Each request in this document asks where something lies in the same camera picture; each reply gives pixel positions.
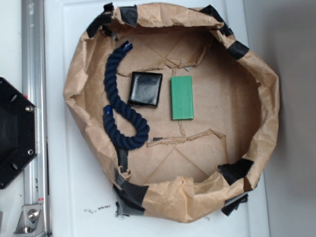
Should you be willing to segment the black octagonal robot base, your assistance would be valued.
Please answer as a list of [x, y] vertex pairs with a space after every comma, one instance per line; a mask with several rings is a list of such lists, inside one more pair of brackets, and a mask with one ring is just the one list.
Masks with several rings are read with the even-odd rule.
[[36, 155], [36, 106], [0, 78], [0, 188], [6, 189]]

